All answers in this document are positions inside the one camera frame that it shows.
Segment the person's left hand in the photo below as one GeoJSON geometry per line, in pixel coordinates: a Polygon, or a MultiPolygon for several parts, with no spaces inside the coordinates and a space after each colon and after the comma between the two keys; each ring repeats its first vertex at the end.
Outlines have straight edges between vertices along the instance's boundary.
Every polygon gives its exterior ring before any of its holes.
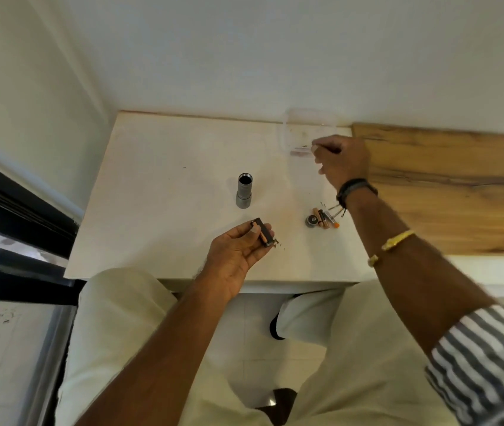
{"type": "MultiPolygon", "coordinates": [[[[251,221],[240,225],[251,225],[251,221]]],[[[274,248],[274,245],[262,246],[259,227],[256,241],[229,240],[227,232],[212,241],[198,277],[207,289],[220,295],[224,301],[240,292],[248,271],[274,248]]]]}

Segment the wooden board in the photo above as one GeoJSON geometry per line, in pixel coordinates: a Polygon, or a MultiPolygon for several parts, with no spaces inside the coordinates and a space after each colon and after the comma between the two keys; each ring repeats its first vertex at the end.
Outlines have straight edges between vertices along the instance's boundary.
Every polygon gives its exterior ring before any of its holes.
{"type": "Polygon", "coordinates": [[[419,236],[449,255],[504,255],[504,133],[355,122],[369,181],[419,236]]]}

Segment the grey striped shirt sleeve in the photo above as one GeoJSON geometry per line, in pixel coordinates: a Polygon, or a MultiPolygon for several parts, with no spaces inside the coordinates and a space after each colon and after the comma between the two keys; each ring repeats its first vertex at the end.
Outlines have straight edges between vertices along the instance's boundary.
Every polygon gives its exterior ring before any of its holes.
{"type": "Polygon", "coordinates": [[[461,318],[434,346],[425,373],[460,426],[504,426],[504,305],[461,318]]]}

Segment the cream trousers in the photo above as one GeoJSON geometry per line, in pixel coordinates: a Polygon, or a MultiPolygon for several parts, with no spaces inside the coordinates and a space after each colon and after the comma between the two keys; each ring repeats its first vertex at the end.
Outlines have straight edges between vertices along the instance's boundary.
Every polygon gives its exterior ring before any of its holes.
{"type": "MultiPolygon", "coordinates": [[[[55,426],[74,426],[158,328],[174,298],[147,272],[101,272],[79,297],[55,426]]],[[[427,357],[377,280],[304,293],[280,311],[288,339],[327,349],[286,426],[459,426],[426,380],[427,357]]]]}

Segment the black battery holder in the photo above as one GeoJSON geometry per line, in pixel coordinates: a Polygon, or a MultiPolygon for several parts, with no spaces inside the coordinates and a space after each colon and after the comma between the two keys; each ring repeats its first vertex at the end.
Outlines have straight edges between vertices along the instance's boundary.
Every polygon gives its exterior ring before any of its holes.
{"type": "Polygon", "coordinates": [[[252,220],[251,226],[259,227],[260,229],[259,239],[263,247],[269,248],[277,243],[276,239],[271,235],[270,229],[266,227],[266,225],[259,217],[252,220]]]}

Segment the clear plastic container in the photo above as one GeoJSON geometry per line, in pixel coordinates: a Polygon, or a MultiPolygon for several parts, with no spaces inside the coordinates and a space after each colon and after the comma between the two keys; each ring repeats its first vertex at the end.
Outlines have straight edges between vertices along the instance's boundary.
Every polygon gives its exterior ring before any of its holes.
{"type": "Polygon", "coordinates": [[[312,141],[336,134],[338,117],[329,111],[290,108],[283,118],[279,133],[285,157],[312,155],[312,141]]]}

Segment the black sliding door frame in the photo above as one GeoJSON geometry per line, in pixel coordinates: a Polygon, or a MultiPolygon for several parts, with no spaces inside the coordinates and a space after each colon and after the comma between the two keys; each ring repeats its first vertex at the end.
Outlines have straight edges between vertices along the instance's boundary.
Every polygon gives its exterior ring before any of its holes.
{"type": "Polygon", "coordinates": [[[82,280],[78,226],[0,172],[0,426],[54,426],[82,280]]]}

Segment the grey flashlight body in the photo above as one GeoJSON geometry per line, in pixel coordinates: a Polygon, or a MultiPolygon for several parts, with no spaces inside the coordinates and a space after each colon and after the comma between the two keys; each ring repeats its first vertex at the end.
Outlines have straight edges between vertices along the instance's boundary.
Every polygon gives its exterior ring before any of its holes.
{"type": "Polygon", "coordinates": [[[237,179],[237,192],[235,203],[238,208],[246,209],[251,204],[253,189],[253,177],[250,173],[244,172],[238,176],[237,179]]]}

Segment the black shoe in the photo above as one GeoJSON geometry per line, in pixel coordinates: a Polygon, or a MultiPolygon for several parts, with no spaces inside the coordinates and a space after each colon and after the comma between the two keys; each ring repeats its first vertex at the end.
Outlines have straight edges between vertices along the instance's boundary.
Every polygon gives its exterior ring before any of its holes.
{"type": "Polygon", "coordinates": [[[277,341],[283,341],[288,338],[286,325],[287,321],[282,312],[279,312],[275,315],[275,317],[270,321],[269,324],[269,332],[270,336],[277,341]]]}
{"type": "Polygon", "coordinates": [[[292,388],[277,388],[272,391],[267,405],[255,408],[266,414],[272,426],[284,426],[290,417],[298,392],[292,388]]]}

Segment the black wristband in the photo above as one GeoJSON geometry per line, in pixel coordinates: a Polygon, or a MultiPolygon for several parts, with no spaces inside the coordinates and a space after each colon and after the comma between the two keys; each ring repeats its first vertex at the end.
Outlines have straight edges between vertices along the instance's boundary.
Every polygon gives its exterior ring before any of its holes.
{"type": "Polygon", "coordinates": [[[350,179],[341,185],[340,189],[337,191],[336,200],[338,204],[345,210],[347,210],[346,198],[349,194],[355,192],[356,190],[366,188],[374,195],[378,196],[378,190],[369,183],[365,178],[354,178],[350,179]]]}

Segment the person's right hand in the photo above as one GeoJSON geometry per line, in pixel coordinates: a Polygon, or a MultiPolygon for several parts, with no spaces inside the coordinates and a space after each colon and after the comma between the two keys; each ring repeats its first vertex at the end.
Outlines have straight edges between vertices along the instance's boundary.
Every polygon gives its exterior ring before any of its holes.
{"type": "Polygon", "coordinates": [[[350,179],[369,175],[370,153],[362,138],[330,135],[312,141],[314,161],[329,160],[332,173],[324,176],[336,192],[350,179]]]}

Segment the person's left forearm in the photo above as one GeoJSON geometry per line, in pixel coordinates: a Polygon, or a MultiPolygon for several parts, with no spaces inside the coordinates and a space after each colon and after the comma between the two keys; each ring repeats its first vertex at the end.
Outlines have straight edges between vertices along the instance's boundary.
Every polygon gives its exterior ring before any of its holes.
{"type": "Polygon", "coordinates": [[[177,426],[237,286],[201,274],[75,426],[177,426]]]}

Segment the person's right forearm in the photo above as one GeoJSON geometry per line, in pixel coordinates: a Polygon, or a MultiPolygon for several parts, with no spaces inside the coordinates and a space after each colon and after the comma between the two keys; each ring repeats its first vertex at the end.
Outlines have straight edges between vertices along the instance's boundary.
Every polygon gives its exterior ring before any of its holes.
{"type": "Polygon", "coordinates": [[[379,257],[375,272],[392,307],[427,356],[464,316],[497,304],[431,244],[412,234],[388,251],[382,246],[408,231],[398,214],[368,188],[346,198],[364,248],[379,257]]]}

